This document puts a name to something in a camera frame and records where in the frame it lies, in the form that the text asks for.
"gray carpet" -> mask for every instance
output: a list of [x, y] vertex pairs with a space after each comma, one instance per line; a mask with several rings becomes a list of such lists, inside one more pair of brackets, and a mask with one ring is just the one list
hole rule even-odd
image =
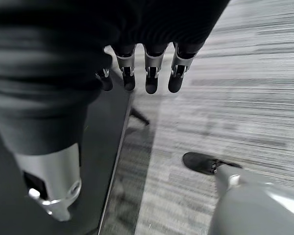
[[173, 46], [154, 95], [136, 50], [135, 106], [102, 234], [205, 235], [214, 179], [186, 169], [188, 151], [215, 155], [294, 188], [294, 0], [233, 0], [168, 92]]

